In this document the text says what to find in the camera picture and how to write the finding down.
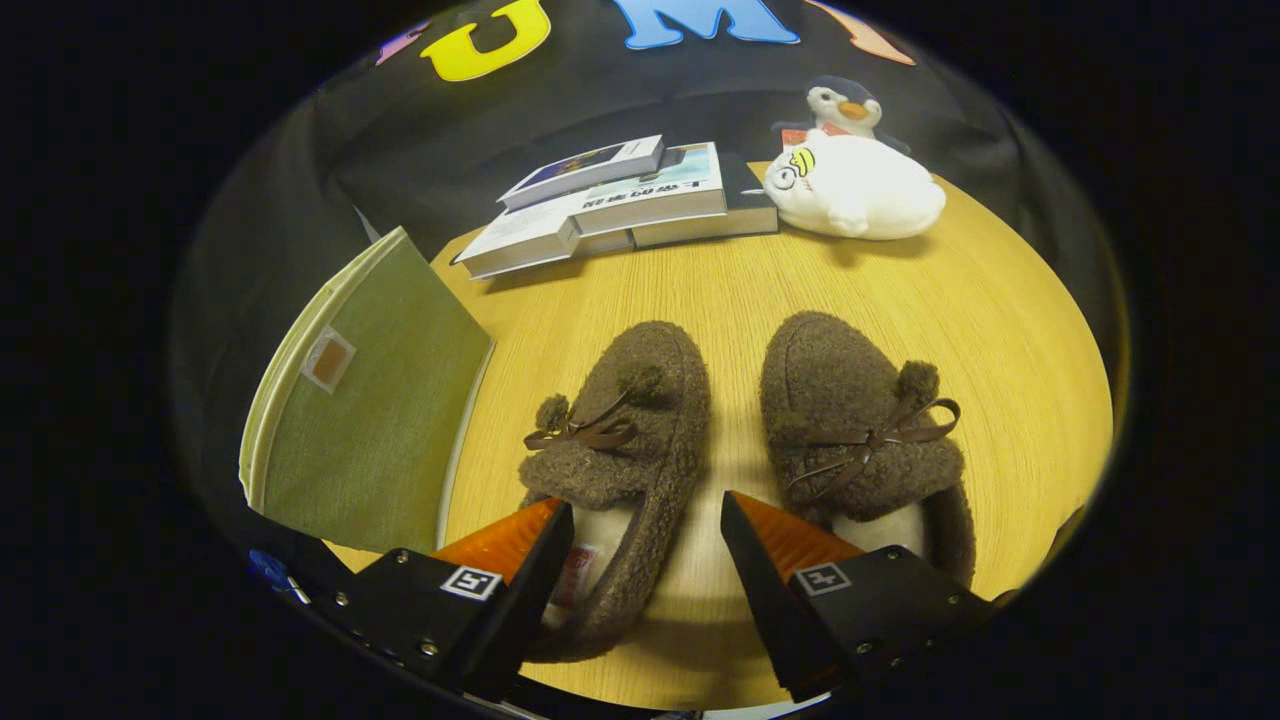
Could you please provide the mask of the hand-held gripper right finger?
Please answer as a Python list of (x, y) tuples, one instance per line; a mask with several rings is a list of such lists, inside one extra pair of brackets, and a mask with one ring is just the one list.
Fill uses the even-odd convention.
[(899, 544), (865, 551), (737, 491), (719, 532), (780, 685), (794, 701), (881, 683), (996, 612)]

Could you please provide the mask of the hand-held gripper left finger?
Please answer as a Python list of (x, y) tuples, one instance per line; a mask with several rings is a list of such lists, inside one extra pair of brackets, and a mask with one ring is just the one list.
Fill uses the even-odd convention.
[(433, 553), (396, 548), (306, 589), (324, 621), (394, 670), (499, 702), (573, 544), (573, 507), (544, 498)]

